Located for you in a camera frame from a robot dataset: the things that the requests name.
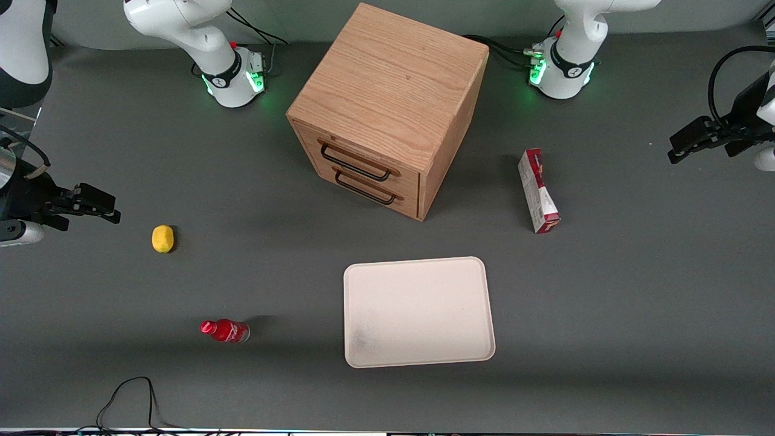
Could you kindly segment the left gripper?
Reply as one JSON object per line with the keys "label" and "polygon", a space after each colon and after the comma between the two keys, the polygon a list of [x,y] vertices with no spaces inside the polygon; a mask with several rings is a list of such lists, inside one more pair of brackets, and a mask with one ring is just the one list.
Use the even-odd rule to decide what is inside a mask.
{"label": "left gripper", "polygon": [[759,115],[764,102],[773,103],[771,74],[761,75],[741,91],[725,116],[697,117],[670,136],[668,152],[671,165],[700,151],[723,146],[728,157],[736,157],[751,147],[773,141],[773,121]]}

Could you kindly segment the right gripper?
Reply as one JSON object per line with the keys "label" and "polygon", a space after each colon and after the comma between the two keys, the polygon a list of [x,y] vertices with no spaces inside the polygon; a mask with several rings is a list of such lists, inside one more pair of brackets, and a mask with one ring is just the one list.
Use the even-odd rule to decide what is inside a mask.
{"label": "right gripper", "polygon": [[70,221],[60,215],[96,216],[113,224],[120,223],[121,213],[114,209],[116,197],[89,184],[77,184],[71,198],[65,199],[66,188],[55,184],[45,173],[34,179],[25,175],[33,166],[18,160],[9,182],[2,187],[2,220],[24,220],[67,231]]}

